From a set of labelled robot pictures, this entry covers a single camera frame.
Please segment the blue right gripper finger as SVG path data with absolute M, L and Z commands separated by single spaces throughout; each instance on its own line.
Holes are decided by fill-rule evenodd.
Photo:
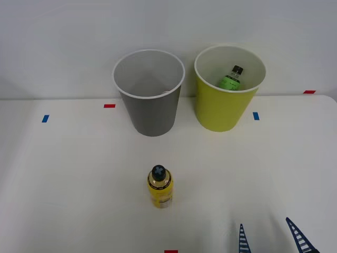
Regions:
M 286 217 L 285 220 L 291 231 L 299 253 L 319 253 L 319 251 L 310 243 L 307 237 L 290 218 Z
M 240 224 L 239 229 L 239 253 L 251 253 L 250 246 L 245 235 L 243 224 Z

